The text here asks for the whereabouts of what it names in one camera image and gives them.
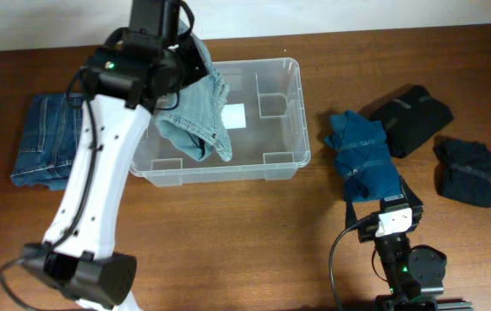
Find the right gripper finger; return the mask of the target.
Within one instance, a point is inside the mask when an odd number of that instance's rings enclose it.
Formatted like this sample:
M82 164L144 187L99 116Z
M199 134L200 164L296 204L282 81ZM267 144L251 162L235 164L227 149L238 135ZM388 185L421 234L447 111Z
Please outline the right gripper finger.
M346 215L345 215L345 228L354 227L358 219L354 210L353 202L350 199L345 199L346 202Z
M411 209L423 209L424 208L424 203L421 201L417 195L411 190L411 188L408 186L407 182L405 181L404 177L401 175L399 177L400 181L400 186L402 189L402 193L407 200L409 207Z

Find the small black garment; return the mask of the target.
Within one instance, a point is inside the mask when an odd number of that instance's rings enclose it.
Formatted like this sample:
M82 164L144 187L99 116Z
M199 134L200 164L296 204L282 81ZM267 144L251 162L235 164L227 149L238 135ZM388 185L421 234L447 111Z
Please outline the small black garment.
M491 208L491 150L486 144L447 138L434 147L434 153L444 165L440 195Z

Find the teal shirt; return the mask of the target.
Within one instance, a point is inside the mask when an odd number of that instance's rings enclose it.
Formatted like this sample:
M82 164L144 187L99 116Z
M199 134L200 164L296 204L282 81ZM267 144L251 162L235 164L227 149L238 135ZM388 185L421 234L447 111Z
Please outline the teal shirt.
M329 121L332 134L324 142L336 151L334 165L344 180L345 198L367 202L401 195L382 123L353 111L332 115Z

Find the large black garment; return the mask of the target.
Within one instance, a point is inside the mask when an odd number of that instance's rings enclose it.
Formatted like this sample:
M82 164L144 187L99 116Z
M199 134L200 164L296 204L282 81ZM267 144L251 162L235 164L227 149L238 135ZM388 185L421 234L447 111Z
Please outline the large black garment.
M380 121L390 153L405 158L454 120L451 109L420 85L413 86L373 112Z

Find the light blue jeans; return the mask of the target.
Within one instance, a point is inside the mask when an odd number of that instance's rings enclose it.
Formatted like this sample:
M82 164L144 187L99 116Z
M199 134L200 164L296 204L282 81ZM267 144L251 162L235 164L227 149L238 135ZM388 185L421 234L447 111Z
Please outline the light blue jeans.
M207 67L207 75L178 93L160 99L153 122L161 137L197 162L213 152L224 162L233 157L231 139L222 120L230 86L212 62L205 43L191 35Z

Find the clear plastic storage container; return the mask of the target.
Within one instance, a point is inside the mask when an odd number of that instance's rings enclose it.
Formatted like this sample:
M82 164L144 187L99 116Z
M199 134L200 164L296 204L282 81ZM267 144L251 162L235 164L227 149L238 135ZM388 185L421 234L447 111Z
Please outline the clear plastic storage container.
M157 187L189 183L287 180L311 158L300 66L292 58L220 61L229 83L227 104L244 104L246 127L227 130L233 157L217 154L197 162L161 137L154 124L144 132L130 171Z

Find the dark blue jeans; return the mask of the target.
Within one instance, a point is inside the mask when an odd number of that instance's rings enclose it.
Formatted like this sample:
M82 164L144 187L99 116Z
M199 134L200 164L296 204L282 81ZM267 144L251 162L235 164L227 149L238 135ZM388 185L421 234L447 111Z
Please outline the dark blue jeans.
M10 175L14 185L66 188L80 141L83 103L78 93L33 97Z

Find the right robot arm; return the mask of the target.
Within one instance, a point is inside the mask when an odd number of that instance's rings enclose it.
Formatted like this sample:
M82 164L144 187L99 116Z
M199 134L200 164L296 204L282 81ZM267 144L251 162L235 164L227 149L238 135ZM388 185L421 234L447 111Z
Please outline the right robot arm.
M379 210L356 217L352 199L345 196L346 226L361 243L373 242L392 292L399 303L429 300L444 292L447 257L428 245L412 246L407 237L417 229L424 203L399 179L400 194L379 201Z

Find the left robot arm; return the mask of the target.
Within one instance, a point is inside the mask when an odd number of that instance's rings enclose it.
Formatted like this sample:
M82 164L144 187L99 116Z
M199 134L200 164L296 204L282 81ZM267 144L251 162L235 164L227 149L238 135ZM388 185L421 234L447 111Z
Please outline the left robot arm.
M157 111L206 75L183 1L135 0L75 76L84 95L80 142L61 205L43 240L16 264L88 310L135 310L137 260L115 251L118 209L133 155Z

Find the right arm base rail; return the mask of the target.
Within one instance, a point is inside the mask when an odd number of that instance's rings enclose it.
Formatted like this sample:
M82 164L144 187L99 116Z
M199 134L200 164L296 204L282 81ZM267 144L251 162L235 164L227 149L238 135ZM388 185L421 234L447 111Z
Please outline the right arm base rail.
M474 311L471 301L462 299L424 301L394 301L390 295L379 295L375 299L377 311Z

